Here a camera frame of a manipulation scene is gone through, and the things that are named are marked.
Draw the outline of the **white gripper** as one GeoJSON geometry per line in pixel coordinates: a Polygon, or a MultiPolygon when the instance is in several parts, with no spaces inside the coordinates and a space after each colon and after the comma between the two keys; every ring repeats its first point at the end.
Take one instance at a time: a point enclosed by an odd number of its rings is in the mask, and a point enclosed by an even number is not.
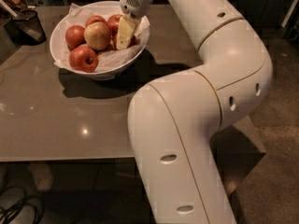
{"type": "Polygon", "coordinates": [[[149,11],[153,0],[120,0],[124,14],[119,21],[116,47],[118,50],[127,49],[139,26],[140,19],[149,11]]]}

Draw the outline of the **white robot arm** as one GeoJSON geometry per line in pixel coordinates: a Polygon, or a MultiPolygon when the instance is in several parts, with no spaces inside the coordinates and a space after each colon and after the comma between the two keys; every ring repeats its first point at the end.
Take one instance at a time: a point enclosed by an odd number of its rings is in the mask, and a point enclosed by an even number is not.
{"type": "MultiPolygon", "coordinates": [[[[227,0],[168,0],[202,64],[152,80],[129,105],[135,162],[157,224],[236,224],[210,139],[253,111],[273,66],[262,40],[227,0]]],[[[142,18],[152,0],[120,0],[142,18]]]]}

